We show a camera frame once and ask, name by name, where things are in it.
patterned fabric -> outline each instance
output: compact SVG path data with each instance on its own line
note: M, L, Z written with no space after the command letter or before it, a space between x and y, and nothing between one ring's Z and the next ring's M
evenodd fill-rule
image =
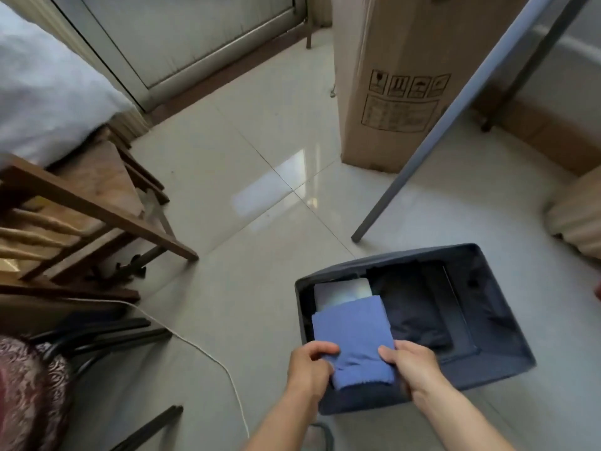
M50 343L37 345L37 350L44 354ZM67 389L71 371L67 360L56 356L48 366L46 373L46 428L41 438L39 451L54 451L62 441L66 427Z
M44 368L26 342L0 336L3 399L0 451L21 451L28 444L43 400Z

white wall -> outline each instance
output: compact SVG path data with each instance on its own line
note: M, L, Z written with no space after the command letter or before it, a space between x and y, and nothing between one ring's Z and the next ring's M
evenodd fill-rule
M554 0L493 80L509 84L568 0ZM577 125L601 145L601 0L590 0L519 98Z

white cable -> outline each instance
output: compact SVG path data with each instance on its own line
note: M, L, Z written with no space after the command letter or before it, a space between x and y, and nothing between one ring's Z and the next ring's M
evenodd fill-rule
M234 379L231 376L231 373L229 372L229 370L227 369L227 367L225 367L222 363L220 363L216 358L214 358L213 356L211 356L208 352L206 352L205 350L203 350L202 348L200 348L199 345L197 345L196 343L192 343L190 340L186 339L185 337L182 337L179 333L175 332L173 329L171 329L169 326L166 326L164 324L162 324L158 319L156 319L154 316L146 313L144 310L142 310L140 307L138 307L137 305L133 305L132 303L127 303L125 301L118 301L118 300L113 300L113 299L75 299L75 298L61 298L61 300L65 300L65 301L76 301L76 302L81 302L81 303L122 303L124 305L128 305L130 307L135 308L136 310L140 311L146 318L149 318L151 320L153 320L156 324L163 326L165 329L167 329L168 331L170 331L171 333L173 333L173 335L175 335L178 339L180 339L181 341L183 341L184 343L187 343L188 345L190 345L192 348L197 349L198 351L200 351L202 354L204 354L207 358L209 358L210 360L212 360L213 362L219 364L221 366L221 368L227 373L227 376L229 378L229 382L231 383L231 387L234 388L234 394L236 394L236 400L238 401L238 406L240 407L240 414L242 415L242 422L244 423L244 429L246 430L246 437L250 438L251 433L249 432L248 429L248 424L246 423L246 417L244 416L244 409L242 408L242 401L240 400L240 396L238 394L238 389L236 389L236 385L234 384Z

radiator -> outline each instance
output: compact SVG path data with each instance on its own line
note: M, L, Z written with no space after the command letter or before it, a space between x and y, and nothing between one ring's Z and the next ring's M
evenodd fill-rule
M601 259L601 166L560 192L545 214L547 231Z

tiled floor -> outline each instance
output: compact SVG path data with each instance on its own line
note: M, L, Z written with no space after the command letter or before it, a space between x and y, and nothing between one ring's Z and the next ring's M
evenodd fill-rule
M360 244L350 235L393 176L343 165L329 97L331 34L299 43L139 139L168 217L201 259L165 254L136 286L143 307L231 371L252 428L300 343L294 281L380 252L477 242L532 349L533 371L468 395L516 447L598 449L597 270L545 234L541 209L572 178L467 115ZM172 403L176 428L144 449L234 450L244 429L226 374L183 343L117 355L78 387L64 449L106 450ZM337 450L438 450L412 405L328 418Z

